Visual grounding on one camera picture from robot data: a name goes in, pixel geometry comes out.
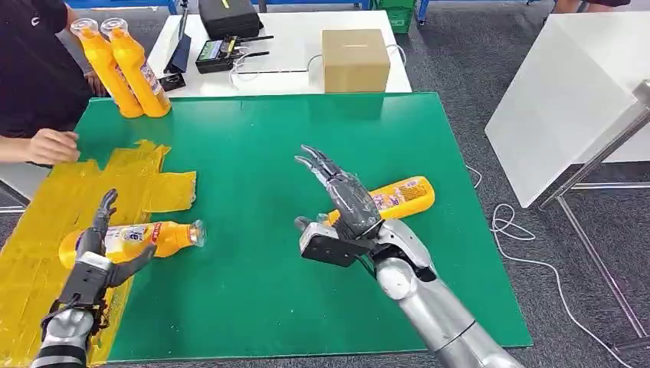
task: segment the yellow bottle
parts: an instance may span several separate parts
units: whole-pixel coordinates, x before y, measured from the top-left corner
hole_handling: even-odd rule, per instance
[[[77,19],[72,22],[70,30],[81,40],[86,58],[120,108],[122,116],[129,118],[141,116],[143,109],[129,89],[113,57],[113,49],[100,34],[97,22],[89,18]]]
[[[101,31],[110,39],[113,56],[135,92],[144,113],[148,117],[165,116],[171,108],[169,98],[146,63],[144,48],[129,34],[126,21],[109,18],[102,22]]]
[[[370,192],[382,219],[400,219],[426,211],[435,201],[433,186],[424,176],[413,176],[389,186]],[[326,225],[333,224],[339,217],[338,210],[326,215]]]
[[[59,246],[59,259],[65,268],[72,269],[77,257],[77,240],[84,230],[76,230],[66,235]],[[203,222],[197,220],[189,225],[171,221],[150,224],[110,226],[104,238],[106,256],[113,262],[134,259],[144,248],[153,243],[158,245],[156,257],[169,257],[180,249],[205,244]]]

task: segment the gray carpet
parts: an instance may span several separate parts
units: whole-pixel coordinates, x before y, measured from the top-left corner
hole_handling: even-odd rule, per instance
[[[414,21],[408,35],[397,37],[406,51],[406,69],[413,89],[440,93],[466,163],[484,174],[478,195],[486,221],[496,204],[506,202],[517,207],[517,200],[484,134],[484,127],[540,31],[550,6],[548,0],[531,6],[523,2],[432,2],[427,11],[427,24],[417,28]],[[334,9],[351,10],[351,7],[269,7],[271,12]],[[167,16],[162,8],[156,12],[80,13],[98,21],[116,15],[127,19],[132,34],[148,51]],[[648,164],[615,165],[605,167],[594,177],[641,179],[648,173]],[[611,265],[612,273],[642,318],[642,323],[650,329],[648,196],[650,193],[633,191],[584,192],[571,194],[567,200],[584,221],[606,264]],[[537,240],[502,239],[508,253],[555,265],[574,315],[606,343],[634,336],[597,270],[586,260],[586,253],[557,205],[546,212],[518,209],[516,221],[534,232]],[[11,219],[2,219],[0,235],[6,236],[13,224]],[[571,324],[558,298],[551,271],[507,260],[504,264],[534,341],[531,348],[511,350],[523,365],[561,368],[619,366],[603,348]],[[215,334],[227,333],[215,331]],[[637,368],[650,367],[650,350],[628,352],[622,357]],[[115,366],[378,368],[439,365],[428,354],[410,353]]]

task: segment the clear bottle cap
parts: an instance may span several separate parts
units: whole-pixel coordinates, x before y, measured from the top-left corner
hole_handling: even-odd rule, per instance
[[[205,245],[205,240],[207,235],[205,233],[205,226],[203,226],[203,221],[196,220],[189,226],[189,240],[193,245],[197,247],[202,247]]]
[[[70,30],[75,36],[81,39],[92,38],[99,34],[97,22],[90,18],[80,18],[73,21],[70,25]]]
[[[129,25],[122,18],[108,18],[102,22],[101,30],[109,38],[118,38],[129,33]]]

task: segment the green cutting mat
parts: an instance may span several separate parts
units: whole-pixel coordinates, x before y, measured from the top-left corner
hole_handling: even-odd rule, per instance
[[[294,218],[332,208],[293,156],[306,143],[374,189],[426,176],[435,204],[405,222],[443,279],[501,345],[531,345],[501,258],[437,94],[185,98],[164,118],[125,120],[93,101],[84,158],[148,139],[172,147],[163,171],[198,172],[192,209],[204,248],[157,258],[135,278],[110,361],[421,350],[397,305],[360,264],[302,259]]]

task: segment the human hand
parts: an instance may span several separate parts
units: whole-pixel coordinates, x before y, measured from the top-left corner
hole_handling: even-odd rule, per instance
[[[88,86],[90,86],[90,90],[93,91],[93,94],[95,94],[95,96],[106,97],[108,95],[106,88],[104,88],[100,78],[97,76],[97,73],[94,71],[89,71],[88,73],[84,74],[84,77],[88,82]]]
[[[78,138],[75,132],[41,129],[31,139],[23,141],[25,161],[44,165],[77,161],[79,159]]]

